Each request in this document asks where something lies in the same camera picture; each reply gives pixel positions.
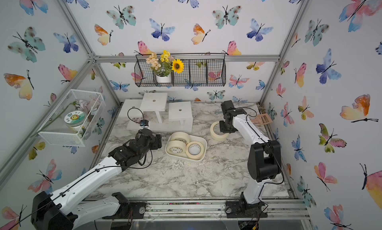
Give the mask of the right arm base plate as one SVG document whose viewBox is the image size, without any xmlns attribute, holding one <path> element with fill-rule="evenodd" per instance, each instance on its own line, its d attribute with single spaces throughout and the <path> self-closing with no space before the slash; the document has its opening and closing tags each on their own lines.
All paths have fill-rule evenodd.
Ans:
<svg viewBox="0 0 382 230">
<path fill-rule="evenodd" d="M 225 213 L 227 218 L 267 218 L 266 203 L 247 204 L 244 200 L 226 201 Z"/>
</svg>

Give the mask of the masking tape roll one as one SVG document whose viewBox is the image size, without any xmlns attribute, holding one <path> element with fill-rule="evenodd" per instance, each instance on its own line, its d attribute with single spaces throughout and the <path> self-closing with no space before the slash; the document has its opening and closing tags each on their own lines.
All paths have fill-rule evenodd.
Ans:
<svg viewBox="0 0 382 230">
<path fill-rule="evenodd" d="M 216 141 L 224 141 L 229 136 L 228 133 L 223 133 L 220 130 L 220 123 L 219 123 L 219 121 L 216 121 L 216 122 L 214 122 L 211 125 L 211 127 L 210 127 L 210 135 L 211 135 L 211 138 L 216 140 Z"/>
</svg>

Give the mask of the masking tape roll three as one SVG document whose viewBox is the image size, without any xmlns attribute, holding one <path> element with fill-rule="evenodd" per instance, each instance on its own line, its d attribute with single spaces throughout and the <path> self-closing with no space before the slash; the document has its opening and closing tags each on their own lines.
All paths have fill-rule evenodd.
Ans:
<svg viewBox="0 0 382 230">
<path fill-rule="evenodd" d="M 181 142 L 183 142 L 183 143 L 185 143 L 187 145 L 190 142 L 190 135 L 188 133 L 180 132 L 180 131 L 179 132 L 174 132 L 170 136 L 170 141 L 173 141 L 173 140 L 181 141 Z"/>
</svg>

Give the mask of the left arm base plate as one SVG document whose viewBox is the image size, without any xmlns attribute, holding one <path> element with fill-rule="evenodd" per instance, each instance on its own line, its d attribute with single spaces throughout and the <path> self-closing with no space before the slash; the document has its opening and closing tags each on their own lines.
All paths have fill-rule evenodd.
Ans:
<svg viewBox="0 0 382 230">
<path fill-rule="evenodd" d="M 141 220 L 144 218 L 146 212 L 147 203 L 145 202 L 129 202 L 123 203 L 112 216 L 106 216 L 102 219 L 105 220 Z"/>
</svg>

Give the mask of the masking tape roll two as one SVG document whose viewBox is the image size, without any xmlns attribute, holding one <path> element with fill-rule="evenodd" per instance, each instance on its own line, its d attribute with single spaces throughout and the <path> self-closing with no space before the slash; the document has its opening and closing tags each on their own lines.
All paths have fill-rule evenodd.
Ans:
<svg viewBox="0 0 382 230">
<path fill-rule="evenodd" d="M 186 144 L 180 140 L 170 140 L 166 145 L 166 152 L 177 157 L 186 157 Z"/>
</svg>

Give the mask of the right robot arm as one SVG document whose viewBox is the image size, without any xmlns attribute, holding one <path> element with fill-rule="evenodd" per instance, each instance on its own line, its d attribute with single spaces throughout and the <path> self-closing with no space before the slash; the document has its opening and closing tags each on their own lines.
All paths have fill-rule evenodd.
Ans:
<svg viewBox="0 0 382 230">
<path fill-rule="evenodd" d="M 281 146 L 262 134 L 250 115 L 243 108 L 236 108 L 232 101 L 224 101 L 221 109 L 224 120 L 219 122 L 220 131 L 240 133 L 250 147 L 247 162 L 250 179 L 242 193 L 242 202 L 249 206 L 258 204 L 264 186 L 282 173 Z"/>
</svg>

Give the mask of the masking tape roll four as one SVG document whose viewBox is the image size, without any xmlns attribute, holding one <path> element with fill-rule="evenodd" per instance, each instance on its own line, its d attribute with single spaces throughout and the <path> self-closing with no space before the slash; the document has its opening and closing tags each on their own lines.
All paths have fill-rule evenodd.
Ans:
<svg viewBox="0 0 382 230">
<path fill-rule="evenodd" d="M 191 141 L 186 146 L 186 155 L 189 159 L 200 160 L 205 153 L 205 148 L 201 142 Z"/>
</svg>

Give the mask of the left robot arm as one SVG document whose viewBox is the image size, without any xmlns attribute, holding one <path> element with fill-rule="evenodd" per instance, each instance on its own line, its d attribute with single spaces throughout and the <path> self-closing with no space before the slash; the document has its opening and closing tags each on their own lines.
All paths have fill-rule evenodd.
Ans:
<svg viewBox="0 0 382 230">
<path fill-rule="evenodd" d="M 83 204 L 82 201 L 111 178 L 139 164 L 148 152 L 162 147 L 162 136 L 150 129 L 140 129 L 135 138 L 113 149 L 107 157 L 88 172 L 47 194 L 33 199 L 31 223 L 37 230 L 74 230 L 101 218 L 142 217 L 145 204 L 134 206 L 120 192 L 104 199 Z"/>
</svg>

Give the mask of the white plastic storage tray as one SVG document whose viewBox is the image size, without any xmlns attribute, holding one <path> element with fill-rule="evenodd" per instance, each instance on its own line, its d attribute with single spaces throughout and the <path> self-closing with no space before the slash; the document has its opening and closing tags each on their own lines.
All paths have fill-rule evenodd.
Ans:
<svg viewBox="0 0 382 230">
<path fill-rule="evenodd" d="M 202 137 L 175 132 L 169 137 L 165 150 L 171 157 L 201 162 L 206 155 L 207 147 L 207 141 Z"/>
</svg>

